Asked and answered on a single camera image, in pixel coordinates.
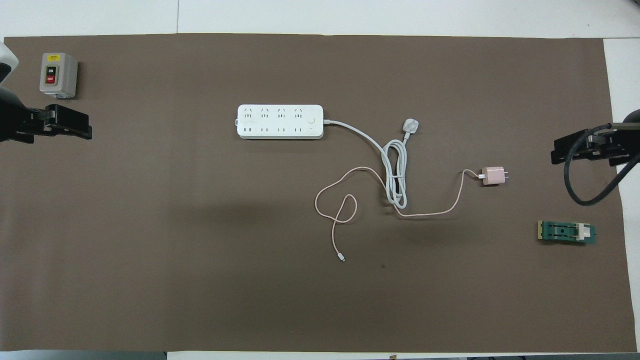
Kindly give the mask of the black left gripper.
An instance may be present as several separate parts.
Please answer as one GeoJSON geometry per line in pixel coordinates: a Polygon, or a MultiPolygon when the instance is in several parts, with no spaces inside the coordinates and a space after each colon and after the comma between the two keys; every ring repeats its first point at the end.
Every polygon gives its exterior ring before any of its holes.
{"type": "Polygon", "coordinates": [[[0,88],[0,141],[34,144],[35,136],[58,135],[93,139],[89,116],[60,104],[27,107],[13,91],[0,88]]]}

